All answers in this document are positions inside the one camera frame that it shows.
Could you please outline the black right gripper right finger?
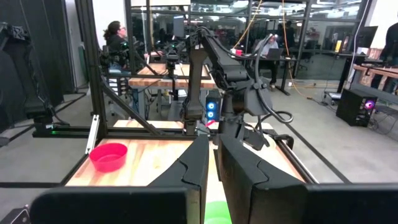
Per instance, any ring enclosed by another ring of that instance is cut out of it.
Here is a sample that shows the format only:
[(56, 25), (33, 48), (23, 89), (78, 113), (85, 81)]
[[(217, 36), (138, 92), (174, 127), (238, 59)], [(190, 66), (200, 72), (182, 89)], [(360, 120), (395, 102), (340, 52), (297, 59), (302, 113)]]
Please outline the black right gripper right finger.
[(220, 135), (233, 224), (398, 224), (398, 184), (307, 184)]

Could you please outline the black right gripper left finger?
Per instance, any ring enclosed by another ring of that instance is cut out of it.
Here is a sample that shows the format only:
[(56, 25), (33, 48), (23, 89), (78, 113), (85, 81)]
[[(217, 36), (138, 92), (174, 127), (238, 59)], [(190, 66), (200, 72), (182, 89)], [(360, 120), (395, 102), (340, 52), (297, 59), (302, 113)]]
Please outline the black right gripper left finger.
[(199, 136), (147, 187), (58, 187), (30, 206), (31, 224), (204, 224), (209, 142)]

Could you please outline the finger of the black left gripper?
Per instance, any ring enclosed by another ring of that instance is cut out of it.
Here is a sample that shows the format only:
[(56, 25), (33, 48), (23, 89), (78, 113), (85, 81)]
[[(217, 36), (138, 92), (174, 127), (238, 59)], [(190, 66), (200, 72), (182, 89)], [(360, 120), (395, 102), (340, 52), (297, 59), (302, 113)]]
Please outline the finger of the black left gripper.
[(245, 143), (250, 145), (254, 150), (261, 151), (264, 146), (269, 147), (270, 143), (262, 133), (256, 130), (245, 129)]

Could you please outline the green plastic bowl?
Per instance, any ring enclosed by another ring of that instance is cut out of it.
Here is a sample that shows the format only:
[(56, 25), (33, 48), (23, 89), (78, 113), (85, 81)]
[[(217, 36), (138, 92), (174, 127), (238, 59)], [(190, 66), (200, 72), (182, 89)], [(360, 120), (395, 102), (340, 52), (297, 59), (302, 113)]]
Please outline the green plastic bowl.
[(204, 224), (232, 224), (227, 202), (207, 202)]

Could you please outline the red plastic bowl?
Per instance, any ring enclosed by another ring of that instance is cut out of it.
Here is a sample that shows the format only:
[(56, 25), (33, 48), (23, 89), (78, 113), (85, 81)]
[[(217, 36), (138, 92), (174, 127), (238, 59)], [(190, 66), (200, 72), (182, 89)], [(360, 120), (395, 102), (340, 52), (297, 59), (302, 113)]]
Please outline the red plastic bowl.
[(90, 161), (98, 172), (114, 172), (126, 163), (128, 149), (120, 143), (106, 143), (94, 148)]

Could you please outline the computer tower with blue lights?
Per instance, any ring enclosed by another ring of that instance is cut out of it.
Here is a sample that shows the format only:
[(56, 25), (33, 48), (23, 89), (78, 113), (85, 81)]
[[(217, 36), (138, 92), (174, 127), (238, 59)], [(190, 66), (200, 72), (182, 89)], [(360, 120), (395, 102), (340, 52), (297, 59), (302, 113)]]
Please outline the computer tower with blue lights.
[(206, 118), (208, 121), (219, 121), (221, 111), (221, 94), (218, 90), (210, 90), (206, 96)]

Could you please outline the black office desk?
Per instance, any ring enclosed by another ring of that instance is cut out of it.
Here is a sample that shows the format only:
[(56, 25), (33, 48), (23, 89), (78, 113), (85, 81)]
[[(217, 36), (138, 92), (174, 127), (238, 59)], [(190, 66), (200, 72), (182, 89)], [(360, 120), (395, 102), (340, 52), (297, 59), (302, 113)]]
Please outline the black office desk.
[(284, 58), (284, 57), (282, 57), (282, 58), (276, 59), (276, 61), (284, 62), (284, 72), (282, 74), (282, 82), (281, 82), (281, 84), (279, 86), (276, 85), (275, 87), (276, 87), (277, 90), (279, 90), (283, 94), (285, 94), (287, 96), (290, 96), (290, 93), (285, 90), (285, 87), (286, 87), (286, 84), (287, 84), (288, 69), (291, 68), (291, 63), (293, 63), (293, 65), (296, 65), (296, 63), (299, 60), (296, 59), (296, 58)]

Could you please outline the grey laptop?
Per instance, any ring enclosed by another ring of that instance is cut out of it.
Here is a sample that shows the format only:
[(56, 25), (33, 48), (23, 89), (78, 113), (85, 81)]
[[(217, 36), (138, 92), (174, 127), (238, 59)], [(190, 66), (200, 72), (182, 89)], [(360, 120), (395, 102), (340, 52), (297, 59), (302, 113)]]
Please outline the grey laptop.
[(269, 49), (266, 58), (269, 60), (279, 60), (282, 55), (283, 49)]

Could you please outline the person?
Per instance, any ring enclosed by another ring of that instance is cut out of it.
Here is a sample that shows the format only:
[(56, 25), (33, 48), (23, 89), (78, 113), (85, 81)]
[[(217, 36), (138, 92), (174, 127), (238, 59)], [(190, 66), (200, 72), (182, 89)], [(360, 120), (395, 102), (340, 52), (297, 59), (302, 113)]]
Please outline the person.
[(127, 42), (127, 30), (119, 21), (113, 21), (104, 30), (103, 38), (109, 51), (121, 51), (122, 44)]
[(292, 21), (287, 21), (281, 30), (282, 43), (287, 48), (295, 46), (295, 29), (292, 27)]
[[(379, 60), (382, 60), (385, 65), (398, 66), (398, 22), (388, 28), (385, 46)], [(382, 90), (392, 93), (396, 85), (398, 85), (398, 79), (387, 77)]]
[[(271, 37), (267, 44), (264, 45), (262, 52), (261, 52), (261, 57), (267, 58), (270, 49), (278, 49), (278, 43), (275, 40), (275, 37)], [(266, 60), (263, 62), (259, 62), (259, 70), (261, 69), (268, 69), (271, 71), (271, 80), (269, 83), (270, 89), (274, 90), (275, 89), (275, 84), (277, 80), (277, 66), (278, 66), (278, 61), (275, 60)]]

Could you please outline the wooden top table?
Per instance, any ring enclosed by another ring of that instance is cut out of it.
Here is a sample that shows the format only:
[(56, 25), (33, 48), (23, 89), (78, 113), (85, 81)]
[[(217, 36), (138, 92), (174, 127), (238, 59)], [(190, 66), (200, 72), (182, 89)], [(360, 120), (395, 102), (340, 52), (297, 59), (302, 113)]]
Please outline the wooden top table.
[[(174, 72), (177, 75), (181, 75), (182, 79), (177, 79), (175, 81), (175, 89), (176, 90), (185, 90), (188, 91), (188, 81), (185, 78), (189, 78), (190, 66), (189, 64), (177, 65)], [(145, 88), (154, 89), (154, 90), (171, 90), (172, 89), (172, 80), (166, 80), (162, 77), (156, 78), (155, 75), (148, 69), (143, 68), (140, 72), (142, 78), (139, 78), (138, 75), (132, 77), (129, 80), (129, 86), (133, 89), (138, 90), (138, 105), (139, 105), (139, 114), (145, 118), (146, 116), (146, 101), (145, 101)], [(206, 65), (202, 68), (202, 78), (201, 78), (201, 87), (200, 87), (200, 100), (203, 104), (205, 104), (205, 97), (207, 91), (217, 89), (217, 86), (212, 79), (211, 75), (208, 73), (208, 68)]]

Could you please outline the computer monitor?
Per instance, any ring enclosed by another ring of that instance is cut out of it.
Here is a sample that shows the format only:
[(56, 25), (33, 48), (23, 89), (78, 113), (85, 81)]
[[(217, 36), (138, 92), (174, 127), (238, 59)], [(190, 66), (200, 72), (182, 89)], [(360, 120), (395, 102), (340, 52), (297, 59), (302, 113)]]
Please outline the computer monitor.
[(174, 16), (173, 18), (173, 35), (178, 38), (185, 37), (185, 30), (184, 30), (184, 16)]
[(360, 28), (356, 38), (356, 46), (362, 48), (370, 48), (377, 29), (378, 26), (368, 26)]

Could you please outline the black computer tower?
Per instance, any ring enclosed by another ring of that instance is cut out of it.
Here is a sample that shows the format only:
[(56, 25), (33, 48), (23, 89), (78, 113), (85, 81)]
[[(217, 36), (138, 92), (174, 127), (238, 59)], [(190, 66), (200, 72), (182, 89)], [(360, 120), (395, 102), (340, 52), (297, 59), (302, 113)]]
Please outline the black computer tower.
[(349, 126), (367, 127), (377, 103), (377, 97), (359, 90), (344, 89), (336, 116)]

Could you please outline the silver aluminium strip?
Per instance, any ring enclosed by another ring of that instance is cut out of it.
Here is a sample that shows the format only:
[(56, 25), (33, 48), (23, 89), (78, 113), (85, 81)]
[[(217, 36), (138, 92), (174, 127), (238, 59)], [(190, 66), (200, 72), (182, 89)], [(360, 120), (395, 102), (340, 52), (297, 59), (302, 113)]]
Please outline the silver aluminium strip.
[(90, 132), (89, 132), (89, 136), (88, 136), (88, 140), (87, 140), (87, 144), (86, 144), (85, 154), (90, 154), (91, 151), (95, 147), (95, 142), (96, 142), (96, 137), (97, 137), (97, 133), (98, 133), (99, 123), (100, 123), (99, 115), (95, 114), (93, 116), (93, 120), (92, 120), (92, 123), (91, 123), (91, 128), (90, 128)]

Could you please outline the wooden workbench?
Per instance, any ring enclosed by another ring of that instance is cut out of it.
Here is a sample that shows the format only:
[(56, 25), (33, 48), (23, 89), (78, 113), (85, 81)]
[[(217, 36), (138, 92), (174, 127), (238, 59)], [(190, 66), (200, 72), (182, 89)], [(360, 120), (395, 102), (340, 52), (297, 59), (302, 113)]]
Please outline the wooden workbench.
[(398, 79), (398, 67), (394, 68), (375, 67), (370, 65), (355, 65), (354, 70), (356, 72), (359, 72), (359, 75), (355, 75), (353, 77), (352, 84), (354, 84), (354, 82), (357, 82), (360, 85), (364, 85), (367, 87), (371, 86), (371, 82), (373, 81), (375, 75), (381, 75), (382, 78), (379, 83), (381, 87), (378, 87), (379, 90), (382, 90), (387, 78)]

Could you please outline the black aluminium table frame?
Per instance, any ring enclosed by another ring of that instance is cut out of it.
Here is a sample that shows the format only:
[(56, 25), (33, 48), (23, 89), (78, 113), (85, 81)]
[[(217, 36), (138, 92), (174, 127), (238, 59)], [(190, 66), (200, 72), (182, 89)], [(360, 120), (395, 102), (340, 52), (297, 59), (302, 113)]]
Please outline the black aluminium table frame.
[[(91, 101), (93, 111), (99, 115), (99, 128), (96, 137), (97, 144), (102, 139), (141, 139), (141, 140), (170, 140), (191, 141), (197, 138), (198, 133), (187, 134), (182, 128), (157, 129), (149, 124), (141, 115), (133, 111), (127, 104), (114, 94), (101, 76), (100, 55), (98, 41), (95, 34), (95, 18), (92, 0), (77, 0), (76, 9), (79, 23), (82, 26), (83, 41), (85, 44), (86, 70), (90, 79)], [(140, 128), (112, 128), (107, 126), (104, 96), (113, 99), (120, 107), (124, 108), (130, 116), (141, 124)], [(88, 138), (90, 127), (86, 126), (61, 126), (36, 130), (32, 136), (35, 138)]]

